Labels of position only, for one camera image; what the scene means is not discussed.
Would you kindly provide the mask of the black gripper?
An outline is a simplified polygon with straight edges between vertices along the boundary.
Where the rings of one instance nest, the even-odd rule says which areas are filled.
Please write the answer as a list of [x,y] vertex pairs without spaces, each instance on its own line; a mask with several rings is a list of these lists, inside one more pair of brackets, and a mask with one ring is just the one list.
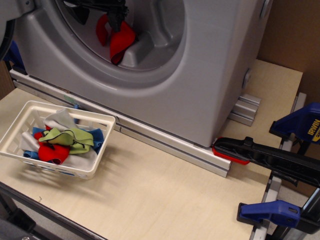
[[89,9],[107,13],[108,23],[114,32],[121,31],[122,22],[129,10],[125,0],[64,0],[67,11],[81,25],[85,25]]

